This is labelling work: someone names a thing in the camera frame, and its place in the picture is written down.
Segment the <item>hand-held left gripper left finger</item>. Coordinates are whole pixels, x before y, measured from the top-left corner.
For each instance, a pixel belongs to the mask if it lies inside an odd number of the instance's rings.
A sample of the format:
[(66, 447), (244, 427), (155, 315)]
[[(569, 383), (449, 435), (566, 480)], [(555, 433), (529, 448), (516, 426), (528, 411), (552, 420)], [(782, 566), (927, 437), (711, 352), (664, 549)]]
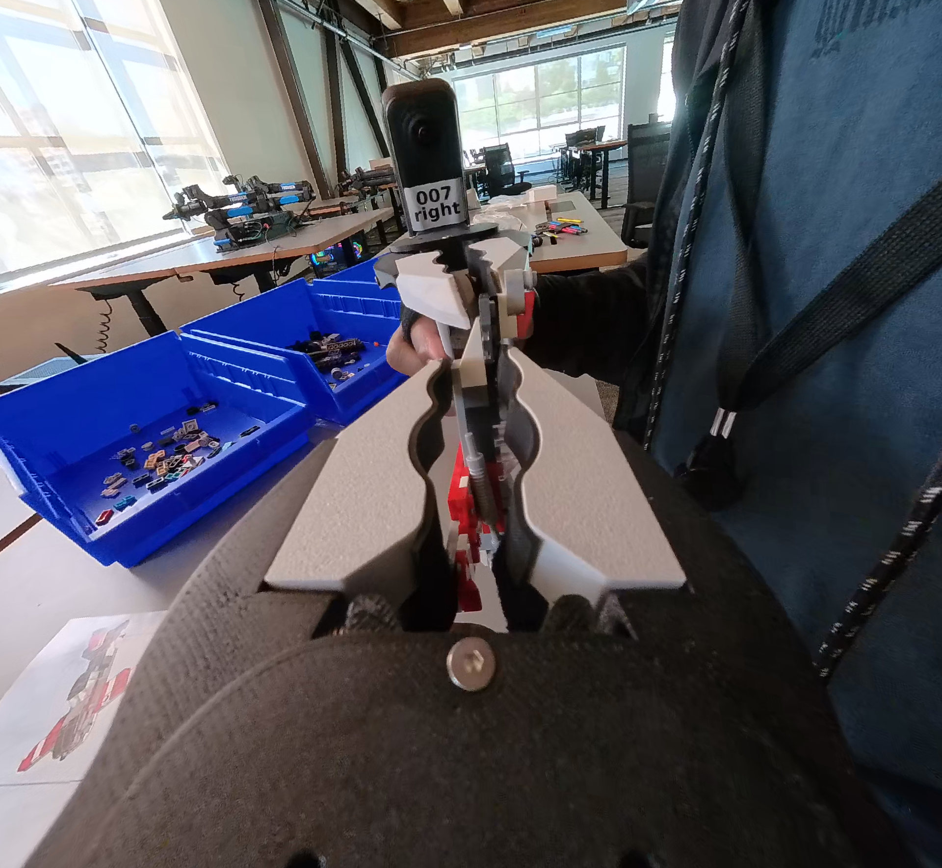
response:
[(267, 570), (270, 587), (412, 595), (449, 576), (430, 469), (451, 399), (450, 363), (434, 360), (343, 430)]

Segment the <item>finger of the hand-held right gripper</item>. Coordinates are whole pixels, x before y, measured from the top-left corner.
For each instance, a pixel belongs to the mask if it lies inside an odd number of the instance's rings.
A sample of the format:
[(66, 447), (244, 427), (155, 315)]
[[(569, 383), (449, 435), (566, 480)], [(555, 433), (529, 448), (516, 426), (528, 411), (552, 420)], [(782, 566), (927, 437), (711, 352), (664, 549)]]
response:
[(403, 304), (434, 321), (448, 358), (460, 357), (473, 323), (462, 287), (440, 253), (414, 253), (395, 262)]
[(471, 244), (471, 275), (480, 287), (502, 287), (507, 270), (528, 266), (525, 246), (506, 236), (489, 236)]

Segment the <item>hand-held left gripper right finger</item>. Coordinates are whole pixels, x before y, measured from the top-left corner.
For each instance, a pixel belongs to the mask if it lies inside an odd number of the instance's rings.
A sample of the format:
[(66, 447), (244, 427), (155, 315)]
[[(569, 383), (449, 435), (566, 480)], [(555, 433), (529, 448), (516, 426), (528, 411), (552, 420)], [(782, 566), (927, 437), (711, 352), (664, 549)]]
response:
[(516, 347), (506, 350), (506, 443), (520, 470), (506, 563), (548, 604), (596, 605), (687, 581), (613, 431)]

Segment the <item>toy brick model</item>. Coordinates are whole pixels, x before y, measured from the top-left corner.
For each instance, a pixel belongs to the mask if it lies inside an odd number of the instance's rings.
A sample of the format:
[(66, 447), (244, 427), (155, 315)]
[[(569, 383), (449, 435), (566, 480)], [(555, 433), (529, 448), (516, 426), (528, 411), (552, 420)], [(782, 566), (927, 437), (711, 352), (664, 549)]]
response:
[(447, 548), (457, 576), (460, 613), (480, 617), (484, 609), (477, 571), (488, 568), (510, 629), (537, 628), (548, 613), (546, 599), (524, 575), (512, 573), (513, 545), (524, 542), (522, 516), (514, 513), (517, 458), (504, 437), (509, 398), (498, 388), (502, 354), (530, 333), (535, 274), (510, 268), (472, 294), (468, 330), (440, 329), (452, 359), (453, 405), (458, 451), (446, 498), (450, 517)]

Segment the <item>person's right forearm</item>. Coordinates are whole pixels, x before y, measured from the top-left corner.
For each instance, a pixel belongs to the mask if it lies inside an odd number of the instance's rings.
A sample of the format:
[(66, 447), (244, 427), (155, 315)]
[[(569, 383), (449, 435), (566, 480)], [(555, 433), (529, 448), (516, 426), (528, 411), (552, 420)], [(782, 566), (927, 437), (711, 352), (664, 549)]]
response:
[(643, 253), (608, 271), (540, 274), (524, 354), (570, 377), (623, 384), (653, 343), (648, 260)]

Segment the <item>pale grey table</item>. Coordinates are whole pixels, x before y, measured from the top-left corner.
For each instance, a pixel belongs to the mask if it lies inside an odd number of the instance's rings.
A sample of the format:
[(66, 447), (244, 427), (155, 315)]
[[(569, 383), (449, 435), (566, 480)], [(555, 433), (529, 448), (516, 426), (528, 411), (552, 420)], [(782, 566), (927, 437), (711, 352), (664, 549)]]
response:
[(563, 193), (553, 201), (525, 203), (513, 213), (531, 234), (539, 224), (560, 217), (578, 220), (585, 229), (580, 234), (564, 233), (555, 242), (544, 240), (535, 248), (529, 263), (539, 274), (615, 268), (639, 254), (638, 250), (632, 251), (623, 244), (619, 234), (582, 192)]

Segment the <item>computer tower rainbow fan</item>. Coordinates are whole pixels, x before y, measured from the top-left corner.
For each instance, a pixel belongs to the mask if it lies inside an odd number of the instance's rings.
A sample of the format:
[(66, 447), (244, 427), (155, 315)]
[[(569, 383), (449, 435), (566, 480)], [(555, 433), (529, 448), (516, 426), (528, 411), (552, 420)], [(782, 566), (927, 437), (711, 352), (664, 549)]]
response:
[(341, 242), (308, 255), (316, 279), (342, 272), (364, 260), (365, 248), (361, 241), (348, 237)]

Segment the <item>pile of small dark bricks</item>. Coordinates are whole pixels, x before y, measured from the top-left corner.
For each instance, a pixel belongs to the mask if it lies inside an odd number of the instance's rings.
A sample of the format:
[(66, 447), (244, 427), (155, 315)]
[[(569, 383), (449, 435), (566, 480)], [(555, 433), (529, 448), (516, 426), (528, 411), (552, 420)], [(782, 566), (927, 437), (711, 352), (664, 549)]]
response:
[(288, 348), (307, 356), (324, 376), (342, 383), (352, 379), (361, 369), (366, 344), (356, 337), (311, 331), (307, 338), (296, 340)]

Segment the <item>blue plastic bin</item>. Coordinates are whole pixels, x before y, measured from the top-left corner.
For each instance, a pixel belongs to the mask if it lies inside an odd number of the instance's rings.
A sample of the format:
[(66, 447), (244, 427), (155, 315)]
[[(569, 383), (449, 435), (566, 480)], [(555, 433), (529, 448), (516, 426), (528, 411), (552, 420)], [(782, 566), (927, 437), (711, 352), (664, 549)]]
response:
[[(89, 533), (94, 471), (191, 410), (226, 438), (218, 460)], [(1, 399), (2, 471), (21, 500), (103, 565), (130, 568), (308, 442), (313, 421), (285, 358), (166, 333)]]
[[(374, 262), (328, 279), (290, 281), (187, 323), (181, 332), (285, 358), (312, 421), (347, 426), (406, 380), (386, 361), (386, 346), (399, 328), (401, 301), (394, 286), (378, 285)], [(337, 383), (288, 348), (311, 331), (365, 342), (361, 369), (352, 379)]]

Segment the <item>black mesh office chair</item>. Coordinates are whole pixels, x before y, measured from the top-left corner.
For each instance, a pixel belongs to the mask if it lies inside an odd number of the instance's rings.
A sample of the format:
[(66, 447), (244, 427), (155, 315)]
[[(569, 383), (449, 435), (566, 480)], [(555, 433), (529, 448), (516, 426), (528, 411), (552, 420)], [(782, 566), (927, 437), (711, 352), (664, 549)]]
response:
[(639, 229), (653, 226), (654, 207), (667, 164), (670, 122), (632, 125), (628, 132), (628, 197), (621, 229), (628, 248), (645, 249), (649, 240)]

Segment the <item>pile of small pale bricks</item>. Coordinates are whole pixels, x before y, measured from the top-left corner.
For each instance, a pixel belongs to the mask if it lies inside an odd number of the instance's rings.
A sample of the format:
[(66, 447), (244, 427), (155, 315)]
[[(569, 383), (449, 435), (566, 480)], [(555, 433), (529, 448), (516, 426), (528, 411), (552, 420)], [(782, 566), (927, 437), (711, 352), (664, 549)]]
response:
[(104, 474), (94, 471), (83, 483), (91, 489), (88, 532), (106, 528), (145, 498), (175, 486), (260, 430), (250, 426), (226, 438), (207, 429), (197, 411), (191, 410), (181, 423), (162, 429), (155, 438), (117, 450)]

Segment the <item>black jacket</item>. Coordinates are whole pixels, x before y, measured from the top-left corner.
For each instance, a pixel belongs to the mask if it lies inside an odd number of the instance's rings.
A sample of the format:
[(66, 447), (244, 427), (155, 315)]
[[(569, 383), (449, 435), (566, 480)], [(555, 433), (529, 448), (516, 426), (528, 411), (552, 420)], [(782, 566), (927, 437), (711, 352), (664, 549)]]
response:
[(724, 42), (736, 0), (684, 0), (674, 37), (672, 74), (677, 108), (667, 164), (654, 207), (649, 245), (648, 297), (653, 343), (637, 358), (622, 386), (615, 427), (642, 445), (667, 298), (673, 292), (677, 254), (689, 213), (696, 167)]

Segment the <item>long pale table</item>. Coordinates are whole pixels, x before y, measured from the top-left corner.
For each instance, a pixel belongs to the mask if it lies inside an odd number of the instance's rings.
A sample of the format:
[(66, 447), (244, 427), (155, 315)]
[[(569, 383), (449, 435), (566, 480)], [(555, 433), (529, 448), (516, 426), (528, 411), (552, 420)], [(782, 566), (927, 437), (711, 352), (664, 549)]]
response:
[(144, 294), (149, 286), (169, 278), (183, 281), (208, 273), (212, 277), (223, 274), (224, 284), (253, 277), (264, 293), (275, 287), (274, 275), (282, 263), (293, 263), (337, 244), (344, 251), (346, 263), (354, 265), (357, 261), (353, 238), (376, 229), (384, 240), (384, 223), (392, 217), (392, 207), (368, 208), (360, 213), (317, 219), (274, 239), (222, 253), (211, 238), (205, 237), (93, 269), (54, 285), (88, 293), (99, 301), (126, 298), (144, 330), (154, 337), (165, 333), (167, 327)]

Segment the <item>instruction booklet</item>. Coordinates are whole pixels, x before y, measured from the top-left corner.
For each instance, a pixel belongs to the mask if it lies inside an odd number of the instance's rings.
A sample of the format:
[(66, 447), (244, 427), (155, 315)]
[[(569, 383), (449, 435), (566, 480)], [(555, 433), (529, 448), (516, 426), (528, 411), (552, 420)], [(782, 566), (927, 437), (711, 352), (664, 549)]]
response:
[(166, 613), (69, 620), (1, 701), (1, 865), (23, 866), (102, 746)]

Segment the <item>black white speckled drawstring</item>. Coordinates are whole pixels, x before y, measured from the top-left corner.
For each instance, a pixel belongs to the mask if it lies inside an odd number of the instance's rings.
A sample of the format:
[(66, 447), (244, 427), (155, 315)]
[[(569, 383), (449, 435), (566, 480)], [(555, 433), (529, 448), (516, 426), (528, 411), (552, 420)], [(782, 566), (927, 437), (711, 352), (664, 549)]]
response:
[(680, 326), (686, 293), (688, 291), (689, 262), (693, 245), (699, 231), (700, 218), (706, 199), (708, 179), (717, 144), (720, 121), (729, 92), (730, 77), (735, 67), (738, 43), (752, 3), (753, 0), (736, 0), (729, 12), (729, 31), (724, 42), (713, 87), (709, 113), (706, 118), (702, 150), (696, 167), (696, 177), (690, 199), (689, 213), (677, 254), (675, 283), (673, 292), (665, 303), (662, 335), (654, 365), (651, 401), (642, 442), (642, 448), (646, 452), (650, 452), (653, 448), (655, 433), (660, 421), (664, 393), (671, 371), (677, 342), (677, 333)]
[(871, 567), (821, 641), (814, 660), (821, 681), (830, 680), (890, 588), (911, 566), (931, 534), (940, 511), (941, 459), (937, 459), (892, 543)]

